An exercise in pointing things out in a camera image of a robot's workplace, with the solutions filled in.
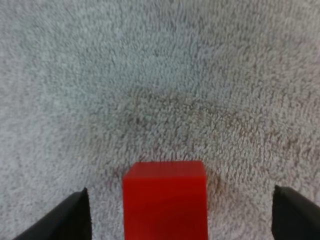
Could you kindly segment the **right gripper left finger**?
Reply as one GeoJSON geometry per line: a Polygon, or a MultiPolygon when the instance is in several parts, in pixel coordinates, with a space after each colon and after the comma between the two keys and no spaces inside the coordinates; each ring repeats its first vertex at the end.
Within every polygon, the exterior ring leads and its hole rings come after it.
{"type": "Polygon", "coordinates": [[[92,218],[88,189],[74,192],[16,240],[90,240],[92,218]]]}

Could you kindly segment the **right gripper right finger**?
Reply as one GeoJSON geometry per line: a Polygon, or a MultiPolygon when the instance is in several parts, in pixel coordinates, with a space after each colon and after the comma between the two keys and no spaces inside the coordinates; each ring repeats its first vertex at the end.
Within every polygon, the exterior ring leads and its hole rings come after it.
{"type": "Polygon", "coordinates": [[[276,185],[271,232],[275,240],[318,240],[320,207],[293,188],[276,185]]]}

